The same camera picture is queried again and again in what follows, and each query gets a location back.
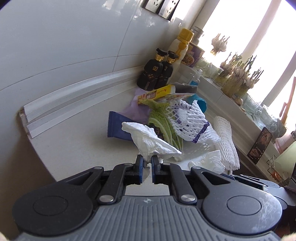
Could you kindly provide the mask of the hanging garlic bunch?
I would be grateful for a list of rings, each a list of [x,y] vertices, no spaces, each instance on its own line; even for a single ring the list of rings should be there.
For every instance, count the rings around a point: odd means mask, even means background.
[[[220,52],[225,52],[227,48],[227,42],[229,37],[221,37],[221,34],[218,34],[215,38],[212,39],[211,45],[213,46],[211,53],[217,55]]]

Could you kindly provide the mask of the purple food box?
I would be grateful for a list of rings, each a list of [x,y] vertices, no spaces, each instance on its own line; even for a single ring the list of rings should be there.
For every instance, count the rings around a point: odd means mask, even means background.
[[[187,52],[181,63],[193,68],[204,54],[204,50],[197,45],[190,43]]]

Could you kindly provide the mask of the left black sauce bottle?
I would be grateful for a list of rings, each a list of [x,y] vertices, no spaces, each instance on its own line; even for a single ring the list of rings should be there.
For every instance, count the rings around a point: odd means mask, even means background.
[[[154,59],[148,61],[144,66],[144,70],[137,80],[137,86],[143,90],[151,91],[156,85],[156,81],[163,71],[162,61],[167,52],[160,48],[156,49],[157,53]]]

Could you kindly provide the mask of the hand sanitizer bottle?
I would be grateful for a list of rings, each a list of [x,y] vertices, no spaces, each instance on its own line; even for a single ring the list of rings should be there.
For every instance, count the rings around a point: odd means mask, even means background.
[[[200,83],[199,78],[201,77],[202,73],[203,71],[201,69],[197,70],[197,72],[189,80],[188,84],[192,86],[198,86]]]

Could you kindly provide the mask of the white foam net purple band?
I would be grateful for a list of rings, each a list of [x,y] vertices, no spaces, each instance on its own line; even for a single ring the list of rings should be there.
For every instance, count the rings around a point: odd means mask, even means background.
[[[175,133],[187,142],[209,145],[220,142],[219,135],[206,119],[196,100],[192,104],[183,100],[171,101],[166,108],[166,116]]]

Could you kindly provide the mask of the green cabbage leaf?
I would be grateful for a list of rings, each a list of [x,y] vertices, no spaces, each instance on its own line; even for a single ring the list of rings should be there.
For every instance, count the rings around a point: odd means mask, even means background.
[[[182,152],[183,139],[176,134],[169,120],[170,113],[168,107],[170,104],[168,102],[156,102],[150,99],[141,100],[139,103],[151,109],[148,126],[154,129],[159,138]]]

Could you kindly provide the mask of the yellow cardboard box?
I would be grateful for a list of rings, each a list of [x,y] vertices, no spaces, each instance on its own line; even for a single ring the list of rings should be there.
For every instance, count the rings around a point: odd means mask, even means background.
[[[176,87],[170,84],[170,85],[161,87],[159,89],[149,91],[145,94],[139,95],[137,97],[137,104],[141,104],[141,102],[145,99],[157,100],[167,95],[174,94],[175,92],[176,92]]]

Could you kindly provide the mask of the blue plastic cup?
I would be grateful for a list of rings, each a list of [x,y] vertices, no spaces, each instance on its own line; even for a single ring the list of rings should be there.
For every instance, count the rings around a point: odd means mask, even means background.
[[[207,110],[207,102],[203,98],[199,97],[197,94],[194,94],[187,98],[187,102],[189,104],[192,104],[195,100],[197,101],[197,105],[200,107],[202,113],[205,113]]]

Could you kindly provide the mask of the lilac plastic bag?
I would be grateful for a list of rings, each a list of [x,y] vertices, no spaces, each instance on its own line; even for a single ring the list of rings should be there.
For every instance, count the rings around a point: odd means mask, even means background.
[[[137,97],[145,93],[146,93],[145,90],[142,90],[137,87],[135,89],[133,100],[124,110],[122,110],[119,113],[135,122],[146,124],[148,121],[151,109],[147,105],[141,105],[141,104],[138,105],[137,103]]]

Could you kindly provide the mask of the white bottle yellow cap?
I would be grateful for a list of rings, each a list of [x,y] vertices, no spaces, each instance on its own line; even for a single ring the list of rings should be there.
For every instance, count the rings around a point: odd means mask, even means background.
[[[180,33],[178,34],[177,38],[172,42],[172,44],[169,46],[169,51],[173,51],[176,55],[178,55],[178,58],[172,63],[173,66],[173,73],[171,74],[171,77],[169,78],[169,82],[171,82],[173,76],[177,72],[181,61],[183,60],[189,44],[194,36],[194,33],[191,30],[188,30],[186,28],[182,28]]]

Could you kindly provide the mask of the right black sauce bottle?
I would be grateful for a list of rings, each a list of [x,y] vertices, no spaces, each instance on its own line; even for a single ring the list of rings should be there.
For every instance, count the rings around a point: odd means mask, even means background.
[[[163,61],[163,69],[160,76],[157,79],[156,85],[154,86],[155,89],[162,88],[166,86],[168,79],[171,77],[173,73],[173,66],[172,64],[178,58],[178,55],[175,54],[173,51],[168,51],[168,57],[166,61]]]

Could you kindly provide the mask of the small white tissue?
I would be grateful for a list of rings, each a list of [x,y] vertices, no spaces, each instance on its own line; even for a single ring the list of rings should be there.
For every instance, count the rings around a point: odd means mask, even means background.
[[[220,150],[208,152],[203,157],[194,158],[188,163],[188,168],[201,167],[209,171],[221,174],[226,170],[226,167],[221,162]]]

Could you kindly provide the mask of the black sauce bottle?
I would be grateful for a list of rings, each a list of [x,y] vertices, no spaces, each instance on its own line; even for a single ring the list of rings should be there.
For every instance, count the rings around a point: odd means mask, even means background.
[[[163,61],[163,69],[160,76],[157,79],[156,85],[154,86],[155,89],[162,88],[166,86],[168,79],[171,77],[173,73],[173,66],[172,64],[178,58],[178,55],[175,54],[173,51],[168,51],[168,57],[166,61]]]
[[[167,52],[160,48],[156,49],[157,53],[154,59],[148,61],[144,66],[144,70],[137,80],[137,86],[143,90],[151,91],[156,85],[156,81],[163,71],[162,61]]]

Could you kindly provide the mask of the clear glass jar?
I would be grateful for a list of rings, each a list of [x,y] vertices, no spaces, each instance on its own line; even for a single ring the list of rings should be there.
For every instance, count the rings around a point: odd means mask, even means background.
[[[255,102],[248,94],[243,96],[243,109],[251,116],[255,124],[262,130],[266,127],[273,138],[281,138],[287,129],[282,122],[269,113],[267,106],[261,106]]]

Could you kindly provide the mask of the sprouting garlic pots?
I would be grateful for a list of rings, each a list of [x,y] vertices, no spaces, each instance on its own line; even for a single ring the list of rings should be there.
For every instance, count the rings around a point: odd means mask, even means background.
[[[251,72],[256,56],[249,57],[245,62],[242,61],[242,55],[235,53],[228,60],[230,56],[220,64],[222,72],[214,78],[214,83],[221,87],[226,96],[242,98],[249,89],[254,88],[264,70],[259,68]]]

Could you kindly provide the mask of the blue noodle wrapper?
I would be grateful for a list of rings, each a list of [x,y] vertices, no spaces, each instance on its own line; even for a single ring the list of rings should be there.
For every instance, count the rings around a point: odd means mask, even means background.
[[[115,111],[110,111],[108,116],[107,137],[132,142],[131,134],[121,129],[123,122],[134,123],[133,120],[127,118],[126,116],[123,116]]]

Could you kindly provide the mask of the wall power sockets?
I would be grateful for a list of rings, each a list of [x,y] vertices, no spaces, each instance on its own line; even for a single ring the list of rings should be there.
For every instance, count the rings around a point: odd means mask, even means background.
[[[179,0],[145,0],[142,7],[173,22],[175,19],[173,15],[179,2]]]

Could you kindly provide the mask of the white foam net sleeve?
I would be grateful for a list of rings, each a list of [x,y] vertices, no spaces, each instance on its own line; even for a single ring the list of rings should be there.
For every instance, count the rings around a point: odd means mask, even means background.
[[[213,128],[220,137],[220,141],[215,146],[220,150],[221,163],[227,171],[238,170],[240,168],[240,161],[232,139],[230,122],[221,116],[216,116],[213,119]]]

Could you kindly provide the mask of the dark picture card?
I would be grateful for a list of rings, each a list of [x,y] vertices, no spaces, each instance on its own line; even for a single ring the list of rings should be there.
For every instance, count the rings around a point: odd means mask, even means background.
[[[271,132],[264,127],[262,131],[260,132],[258,138],[256,139],[254,145],[248,152],[247,156],[248,158],[254,163],[257,164],[262,155],[264,154],[267,146],[269,145],[271,139],[272,139]]]

